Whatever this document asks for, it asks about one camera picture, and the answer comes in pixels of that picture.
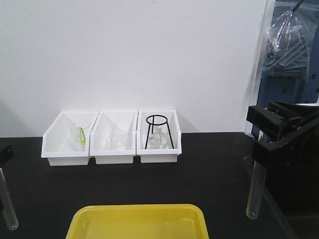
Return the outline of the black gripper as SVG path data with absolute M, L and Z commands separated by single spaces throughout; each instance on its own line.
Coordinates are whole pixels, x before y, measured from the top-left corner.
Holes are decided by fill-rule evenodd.
M 254 142 L 252 158 L 268 171 L 268 190 L 284 213 L 319 212 L 319 121 L 317 106 L 276 103 L 250 106 L 247 121 L 271 143 Z

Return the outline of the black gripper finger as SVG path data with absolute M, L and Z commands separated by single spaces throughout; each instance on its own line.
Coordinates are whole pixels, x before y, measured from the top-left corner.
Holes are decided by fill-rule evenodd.
M 13 150 L 10 144 L 0 145 L 0 163 L 6 164 L 10 159 L 13 158 Z

